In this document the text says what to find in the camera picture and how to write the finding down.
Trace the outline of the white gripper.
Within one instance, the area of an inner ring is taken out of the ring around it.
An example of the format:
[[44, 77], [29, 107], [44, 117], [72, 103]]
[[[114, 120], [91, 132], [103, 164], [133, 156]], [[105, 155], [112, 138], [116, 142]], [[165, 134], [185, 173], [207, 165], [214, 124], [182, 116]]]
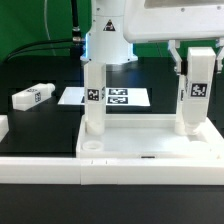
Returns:
[[224, 60], [224, 0], [126, 0], [124, 37], [130, 43], [168, 41], [181, 73], [182, 58], [178, 40], [215, 39], [216, 72], [220, 74]]

